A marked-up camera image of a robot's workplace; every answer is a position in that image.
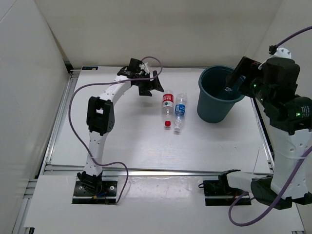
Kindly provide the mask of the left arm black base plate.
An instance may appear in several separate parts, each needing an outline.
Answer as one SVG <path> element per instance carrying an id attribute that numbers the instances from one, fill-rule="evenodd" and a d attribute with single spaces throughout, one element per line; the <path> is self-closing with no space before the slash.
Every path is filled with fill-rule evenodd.
<path id="1" fill-rule="evenodd" d="M 117 177 L 103 177 L 100 191 L 97 193 L 86 190 L 77 178 L 72 204 L 114 205 L 117 199 L 117 188 Z"/>

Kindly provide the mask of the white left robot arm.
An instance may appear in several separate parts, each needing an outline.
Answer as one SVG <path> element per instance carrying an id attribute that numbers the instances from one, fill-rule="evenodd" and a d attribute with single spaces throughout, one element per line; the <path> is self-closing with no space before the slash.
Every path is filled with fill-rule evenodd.
<path id="1" fill-rule="evenodd" d="M 121 68 L 112 84 L 99 96 L 88 100 L 86 123 L 89 131 L 88 157 L 83 172 L 78 173 L 84 189 L 98 195 L 102 188 L 102 157 L 105 141 L 115 124 L 114 105 L 132 86 L 138 87 L 140 96 L 152 95 L 152 90 L 163 92 L 158 72 L 150 71 L 147 63 L 132 58 L 128 66 Z"/>

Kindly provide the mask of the blue label crushed bottle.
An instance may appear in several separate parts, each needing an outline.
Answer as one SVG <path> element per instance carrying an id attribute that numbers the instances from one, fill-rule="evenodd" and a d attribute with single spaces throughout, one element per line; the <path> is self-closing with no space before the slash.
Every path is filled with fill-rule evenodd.
<path id="1" fill-rule="evenodd" d="M 187 95 L 185 93 L 178 94 L 175 99 L 175 125 L 174 132 L 179 134 L 182 129 L 187 105 Z"/>

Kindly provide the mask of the red label plastic bottle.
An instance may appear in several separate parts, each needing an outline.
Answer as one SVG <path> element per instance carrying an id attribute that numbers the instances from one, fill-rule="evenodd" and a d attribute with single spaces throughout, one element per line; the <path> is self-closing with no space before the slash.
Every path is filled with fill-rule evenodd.
<path id="1" fill-rule="evenodd" d="M 165 90 L 162 97 L 162 122 L 164 127 L 169 129 L 172 125 L 174 115 L 174 93 L 172 90 Z"/>

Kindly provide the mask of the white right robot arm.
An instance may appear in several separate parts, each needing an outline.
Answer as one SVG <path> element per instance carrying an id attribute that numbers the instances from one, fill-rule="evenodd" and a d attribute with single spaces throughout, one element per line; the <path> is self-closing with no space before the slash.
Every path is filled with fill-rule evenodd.
<path id="1" fill-rule="evenodd" d="M 230 170 L 222 175 L 219 190 L 230 195 L 236 189 L 252 193 L 265 205 L 283 210 L 293 203 L 307 205 L 312 194 L 306 186 L 304 160 L 311 152 L 312 101 L 296 94 L 300 67 L 290 58 L 269 58 L 263 64 L 243 57 L 228 76 L 226 86 L 257 99 L 271 125 L 274 152 L 273 175 L 261 177 Z"/>

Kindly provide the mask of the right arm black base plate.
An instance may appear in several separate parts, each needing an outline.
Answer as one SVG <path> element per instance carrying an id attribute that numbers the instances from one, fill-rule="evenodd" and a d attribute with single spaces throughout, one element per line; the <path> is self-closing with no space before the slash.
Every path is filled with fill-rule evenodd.
<path id="1" fill-rule="evenodd" d="M 204 191 L 205 206 L 231 206 L 244 193 L 240 189 L 225 186 L 219 180 L 204 180 L 198 188 Z"/>

